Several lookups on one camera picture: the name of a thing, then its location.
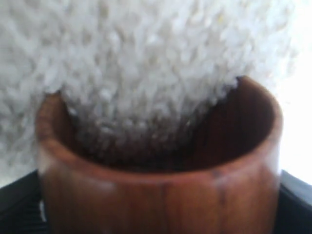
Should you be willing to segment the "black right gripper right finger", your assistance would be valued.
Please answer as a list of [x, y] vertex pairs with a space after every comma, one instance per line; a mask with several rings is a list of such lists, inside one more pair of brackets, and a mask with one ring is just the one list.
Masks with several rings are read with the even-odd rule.
[[312, 234], [312, 186], [286, 171], [281, 185], [274, 234]]

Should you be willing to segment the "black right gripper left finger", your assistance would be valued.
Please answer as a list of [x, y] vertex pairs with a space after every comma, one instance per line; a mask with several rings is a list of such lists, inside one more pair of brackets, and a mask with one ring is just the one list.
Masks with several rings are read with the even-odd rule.
[[49, 233], [37, 171], [32, 171], [0, 189], [0, 232]]

